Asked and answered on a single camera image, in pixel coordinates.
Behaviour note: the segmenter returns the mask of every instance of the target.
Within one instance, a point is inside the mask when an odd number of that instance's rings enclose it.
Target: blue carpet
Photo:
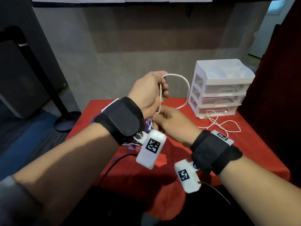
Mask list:
[[[24,165],[32,152],[53,130],[57,117],[42,110],[39,117],[0,156],[0,180],[12,175]]]

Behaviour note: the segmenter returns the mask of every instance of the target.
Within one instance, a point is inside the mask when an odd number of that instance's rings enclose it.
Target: sleeve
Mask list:
[[[12,176],[0,182],[0,226],[49,225],[41,214],[42,204]]]

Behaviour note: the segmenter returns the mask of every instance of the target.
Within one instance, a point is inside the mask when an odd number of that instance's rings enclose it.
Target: black metal stand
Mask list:
[[[25,35],[19,27],[10,26],[8,28],[5,28],[5,31],[0,32],[0,42],[7,40],[12,40],[17,45],[18,49],[43,85],[47,94],[50,96],[50,98],[53,100],[54,104],[62,114],[62,116],[59,117],[54,123],[55,130],[59,132],[69,132],[77,122],[78,118],[81,116],[81,112],[68,112],[60,97],[58,96],[55,88],[52,86],[47,75],[43,71],[39,61],[28,46]]]

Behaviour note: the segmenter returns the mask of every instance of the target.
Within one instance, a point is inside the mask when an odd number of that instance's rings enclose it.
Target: stand base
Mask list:
[[[65,120],[62,116],[60,116],[54,123],[55,130],[58,132],[71,131],[81,114],[82,113],[78,111],[69,112],[69,115],[71,116],[70,120]]]

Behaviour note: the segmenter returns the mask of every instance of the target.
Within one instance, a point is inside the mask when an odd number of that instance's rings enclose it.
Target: red tablecloth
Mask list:
[[[67,139],[87,127],[91,119],[112,101],[90,101]],[[184,98],[169,98],[163,104],[178,107],[184,104],[184,102]],[[180,111],[198,126],[206,127],[210,123],[208,119],[197,119],[188,104],[181,108]],[[277,158],[239,113],[233,116],[220,117],[218,123],[227,120],[236,121],[241,128],[240,133],[229,133],[229,138],[235,141],[235,145],[244,155],[281,178],[289,180],[290,171],[288,168]],[[237,130],[233,122],[224,124],[224,128],[227,130]],[[214,129],[221,131],[217,126],[210,128],[210,130]],[[127,148],[120,147],[114,158],[121,157],[127,152]],[[136,163],[136,158],[129,156],[122,159],[113,167],[101,186],[147,204],[149,206],[147,212],[156,218],[171,220],[182,210],[186,195],[173,167],[180,160],[186,158],[191,160],[190,154],[191,151],[188,148],[168,137],[152,170]],[[94,185],[100,182],[103,174],[112,163],[112,161],[108,163],[107,167],[94,182]],[[204,175],[201,172],[198,173],[202,181],[210,183],[213,186],[221,184],[214,173],[210,175]]]

